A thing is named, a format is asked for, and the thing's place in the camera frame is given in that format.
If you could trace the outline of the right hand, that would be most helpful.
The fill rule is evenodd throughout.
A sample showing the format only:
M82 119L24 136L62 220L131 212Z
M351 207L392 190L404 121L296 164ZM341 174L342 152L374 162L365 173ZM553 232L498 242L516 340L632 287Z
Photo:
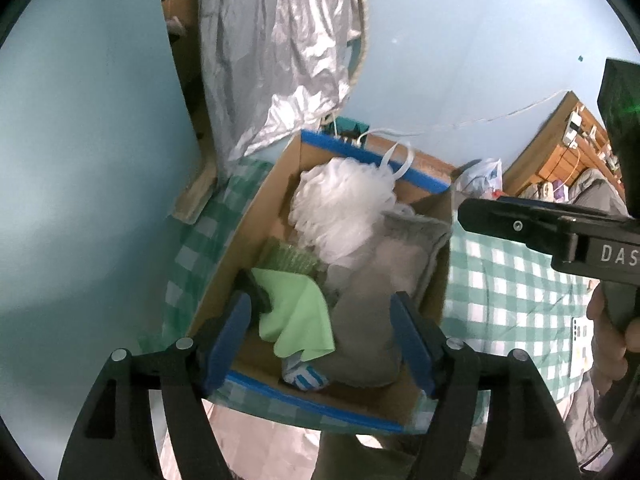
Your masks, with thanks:
M628 362L625 358L625 338L605 313L605 298L601 285L596 287L591 296L587 318L593 322L591 380L597 392L604 396L614 382L625 377Z

